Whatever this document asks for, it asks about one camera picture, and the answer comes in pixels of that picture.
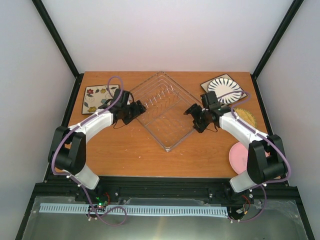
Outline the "wire metal dish rack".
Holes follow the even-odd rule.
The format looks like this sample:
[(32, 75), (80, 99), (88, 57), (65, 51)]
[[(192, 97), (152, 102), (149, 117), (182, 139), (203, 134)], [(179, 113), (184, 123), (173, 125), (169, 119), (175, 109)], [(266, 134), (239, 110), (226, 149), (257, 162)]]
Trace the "wire metal dish rack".
[(155, 73), (130, 92), (146, 108), (137, 120), (166, 152), (195, 131), (194, 119), (185, 111), (201, 103), (167, 73)]

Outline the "square floral plate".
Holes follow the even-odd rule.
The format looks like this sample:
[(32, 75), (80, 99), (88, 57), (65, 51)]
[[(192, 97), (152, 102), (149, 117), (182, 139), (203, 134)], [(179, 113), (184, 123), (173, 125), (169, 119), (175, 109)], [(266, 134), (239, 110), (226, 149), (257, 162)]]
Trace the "square floral plate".
[(109, 91), (111, 94), (108, 92), (107, 87), (107, 85), (93, 85), (85, 88), (81, 110), (83, 115), (90, 115), (94, 113), (107, 100), (112, 99), (115, 90), (119, 88), (119, 85), (109, 85)]

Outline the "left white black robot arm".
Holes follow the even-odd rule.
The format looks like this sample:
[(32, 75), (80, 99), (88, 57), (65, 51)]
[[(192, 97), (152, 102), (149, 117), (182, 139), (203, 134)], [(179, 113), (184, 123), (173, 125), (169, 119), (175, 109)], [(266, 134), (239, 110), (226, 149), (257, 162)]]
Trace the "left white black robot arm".
[(52, 173), (74, 179), (78, 186), (87, 188), (86, 195), (92, 201), (101, 200), (104, 188), (98, 185), (99, 177), (86, 164), (87, 143), (117, 121), (128, 125), (146, 110), (139, 100), (103, 104), (85, 120), (69, 127), (59, 126), (54, 132), (48, 155)]

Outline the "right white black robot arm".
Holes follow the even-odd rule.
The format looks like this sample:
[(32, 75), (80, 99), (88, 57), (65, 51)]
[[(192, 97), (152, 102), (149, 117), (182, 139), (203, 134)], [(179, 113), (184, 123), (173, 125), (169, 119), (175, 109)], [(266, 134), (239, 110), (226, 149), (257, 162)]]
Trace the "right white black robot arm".
[(247, 149), (246, 170), (229, 181), (235, 193), (269, 183), (280, 183), (291, 176), (282, 139), (276, 134), (268, 135), (253, 128), (233, 108), (203, 108), (195, 103), (184, 114), (192, 116), (193, 128), (197, 132), (202, 133), (209, 124), (214, 124)]

